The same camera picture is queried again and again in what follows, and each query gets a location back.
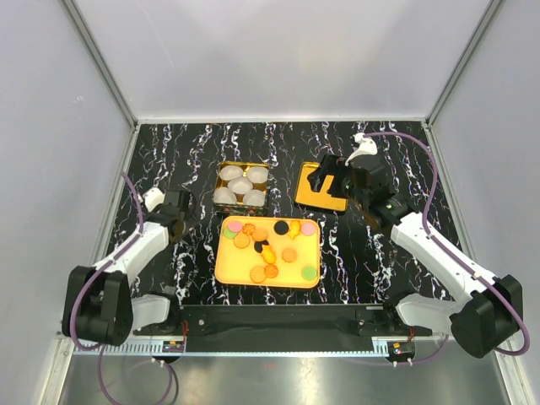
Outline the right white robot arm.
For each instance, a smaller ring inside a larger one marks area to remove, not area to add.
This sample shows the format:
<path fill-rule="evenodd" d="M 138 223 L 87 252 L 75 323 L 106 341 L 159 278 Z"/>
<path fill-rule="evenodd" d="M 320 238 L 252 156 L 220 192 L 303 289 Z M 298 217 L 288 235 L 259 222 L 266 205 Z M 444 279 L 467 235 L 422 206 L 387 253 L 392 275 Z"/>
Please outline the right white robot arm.
<path fill-rule="evenodd" d="M 383 324 L 393 334 L 422 327 L 454 338 L 474 358 L 481 359 L 516 333 L 524 354 L 530 336 L 523 321 L 520 282 L 511 275 L 500 278 L 457 249 L 412 204 L 395 192 L 379 158 L 359 156 L 359 166 L 344 157 L 327 154 L 307 176 L 317 194 L 354 203 L 368 224 L 420 261 L 451 294 L 437 300 L 418 293 L 401 293 L 385 303 Z"/>

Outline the gold tin lid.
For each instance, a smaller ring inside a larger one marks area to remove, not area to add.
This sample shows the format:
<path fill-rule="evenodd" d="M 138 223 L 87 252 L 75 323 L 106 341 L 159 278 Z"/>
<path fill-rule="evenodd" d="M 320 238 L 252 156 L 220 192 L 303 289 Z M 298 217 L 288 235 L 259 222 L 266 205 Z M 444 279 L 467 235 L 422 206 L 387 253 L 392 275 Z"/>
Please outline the gold tin lid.
<path fill-rule="evenodd" d="M 301 207 L 309 209 L 344 213 L 348 207 L 346 199 L 311 192 L 307 176 L 318 167 L 319 165 L 315 162 L 304 162 L 301 165 L 294 201 Z"/>

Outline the tan ridged round cookie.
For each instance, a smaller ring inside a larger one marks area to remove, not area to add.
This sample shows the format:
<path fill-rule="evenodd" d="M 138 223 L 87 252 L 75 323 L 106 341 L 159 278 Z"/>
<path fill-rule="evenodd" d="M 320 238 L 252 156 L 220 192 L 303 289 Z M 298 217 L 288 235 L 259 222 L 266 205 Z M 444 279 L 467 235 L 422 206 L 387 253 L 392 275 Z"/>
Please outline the tan ridged round cookie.
<path fill-rule="evenodd" d="M 268 232 L 263 228 L 256 228 L 251 237 L 254 241 L 263 241 L 267 238 Z"/>

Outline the black round cookie top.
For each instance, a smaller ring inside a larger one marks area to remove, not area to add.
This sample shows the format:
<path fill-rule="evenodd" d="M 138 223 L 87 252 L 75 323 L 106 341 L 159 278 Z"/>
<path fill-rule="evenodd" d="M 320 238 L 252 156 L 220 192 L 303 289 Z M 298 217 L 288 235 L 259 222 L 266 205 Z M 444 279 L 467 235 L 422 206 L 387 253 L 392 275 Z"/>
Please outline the black round cookie top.
<path fill-rule="evenodd" d="M 277 235 L 286 235 L 289 232 L 289 225 L 286 221 L 279 220 L 274 224 L 273 229 Z"/>

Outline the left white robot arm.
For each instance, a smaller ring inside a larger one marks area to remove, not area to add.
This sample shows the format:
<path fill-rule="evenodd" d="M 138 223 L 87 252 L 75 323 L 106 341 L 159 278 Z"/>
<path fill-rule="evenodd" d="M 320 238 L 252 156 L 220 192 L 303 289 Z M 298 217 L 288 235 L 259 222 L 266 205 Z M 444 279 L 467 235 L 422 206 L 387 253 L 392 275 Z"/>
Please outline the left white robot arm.
<path fill-rule="evenodd" d="M 143 195 L 143 223 L 112 253 L 90 267 L 76 266 L 69 274 L 62 316 L 62 333 L 78 341 L 122 345 L 129 335 L 155 325 L 162 333 L 176 332 L 182 314 L 166 293 L 131 296 L 131 287 L 144 268 L 162 251 L 181 240 L 192 226 L 195 197 L 187 190 Z"/>

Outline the orange bear cookie top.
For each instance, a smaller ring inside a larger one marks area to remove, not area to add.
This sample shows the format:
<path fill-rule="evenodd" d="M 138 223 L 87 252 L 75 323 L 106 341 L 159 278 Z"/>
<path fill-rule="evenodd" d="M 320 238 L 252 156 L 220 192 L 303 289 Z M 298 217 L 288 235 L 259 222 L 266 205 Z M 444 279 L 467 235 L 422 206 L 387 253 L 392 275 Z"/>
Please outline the orange bear cookie top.
<path fill-rule="evenodd" d="M 291 240 L 294 240 L 301 234 L 301 222 L 298 219 L 293 219 L 289 222 L 289 231 L 287 235 Z"/>

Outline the plain orange round cookie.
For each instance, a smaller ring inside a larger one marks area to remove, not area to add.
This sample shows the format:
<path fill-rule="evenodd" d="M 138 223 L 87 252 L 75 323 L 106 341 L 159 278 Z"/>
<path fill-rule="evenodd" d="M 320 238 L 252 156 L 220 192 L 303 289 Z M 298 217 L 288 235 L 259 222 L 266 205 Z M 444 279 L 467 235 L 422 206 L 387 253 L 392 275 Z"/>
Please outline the plain orange round cookie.
<path fill-rule="evenodd" d="M 282 259 L 287 263 L 295 262 L 297 259 L 297 252 L 292 248 L 287 248 L 282 251 Z"/>

